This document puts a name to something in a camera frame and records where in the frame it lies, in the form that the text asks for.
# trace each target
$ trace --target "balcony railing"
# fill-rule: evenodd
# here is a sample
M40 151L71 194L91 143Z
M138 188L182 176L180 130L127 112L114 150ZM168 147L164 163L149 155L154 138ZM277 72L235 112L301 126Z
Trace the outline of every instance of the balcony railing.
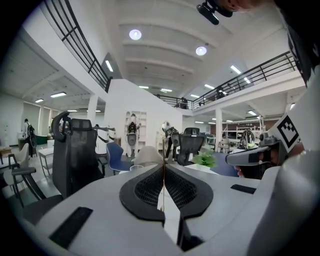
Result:
M297 68L294 58L290 51L287 51L241 73L195 99L193 101L193 109L295 70L297 70Z
M103 71L82 32L69 0L45 0L41 9L65 46L89 73L89 75L106 91L110 78Z
M187 100L187 102L183 102L182 98L176 98L171 96L163 96L160 94L154 94L154 96L168 103L174 108L185 109L185 110L193 110L193 101Z

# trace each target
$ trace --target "blue chair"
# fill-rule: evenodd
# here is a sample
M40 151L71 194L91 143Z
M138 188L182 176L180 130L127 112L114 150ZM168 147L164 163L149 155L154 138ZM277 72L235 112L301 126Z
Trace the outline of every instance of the blue chair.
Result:
M109 168L113 170L113 175L116 175L116 172L130 171L131 161L121 161L123 152L123 148L115 142L108 142L106 144L106 153L109 160L108 165Z

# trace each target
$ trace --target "green plant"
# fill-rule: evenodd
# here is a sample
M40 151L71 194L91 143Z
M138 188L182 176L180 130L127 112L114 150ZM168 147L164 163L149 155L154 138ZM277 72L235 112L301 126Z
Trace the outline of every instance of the green plant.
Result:
M214 153L213 150L209 150L206 152L199 152L198 155L195 155L191 162L195 163L195 164L199 164L202 166L207 166L207 167L215 167L215 158L212 156L212 154Z

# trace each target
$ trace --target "ceiling light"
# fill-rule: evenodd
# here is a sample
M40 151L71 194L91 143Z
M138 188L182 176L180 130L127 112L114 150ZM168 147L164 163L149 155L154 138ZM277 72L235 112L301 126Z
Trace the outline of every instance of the ceiling light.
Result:
M207 53L207 48L204 46L200 46L195 50L196 55L203 56Z
M114 70L112 69L109 60L106 60L105 63L107 65L108 69L110 70L110 72L113 72Z
M132 40L139 40L142 36L142 33L140 32L140 30L138 29L133 29L130 31L129 33L129 37L132 39Z
M56 94L52 94L50 97L51 98L57 98L57 97L65 96L65 95L67 95L65 92L59 92L59 93L56 93Z
M211 86L211 85L209 85L209 84L205 84L204 86L205 86L205 87L207 87L207 88L209 88L209 89L211 89L211 90L213 90L213 89L214 89L214 87L213 87L213 86Z
M244 81L246 81L247 84L250 84L250 83L251 83L251 82L249 81L249 79L246 78L246 77L244 78Z
M240 71L239 69L237 69L234 65L232 65L230 68L231 68L233 71L235 71L238 75L241 74L241 71Z
M253 112L252 110L248 111L248 114L256 116L257 114L255 112Z

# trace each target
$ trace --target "white chair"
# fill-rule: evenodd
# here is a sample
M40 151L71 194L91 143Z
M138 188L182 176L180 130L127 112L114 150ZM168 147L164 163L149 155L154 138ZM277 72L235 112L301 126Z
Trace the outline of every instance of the white chair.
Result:
M141 148L132 162L134 165L147 166L150 164L162 164L163 158L153 146L145 146Z
M20 168L27 168L29 167L29 144L24 144L23 148L21 149L20 152L15 153L15 154L10 154L8 156L9 159L9 170L5 170L3 172L3 178L4 181L10 186L11 190L13 189L14 194L16 194L15 186L14 186L14 178L12 176L12 169L11 165L12 164L18 164ZM24 185L22 182L24 181L22 176L16 176L16 183L19 184L21 183L21 186L24 188Z
M223 138L218 145L218 150L220 150L220 152L222 153L229 153L230 150L230 142L228 138Z

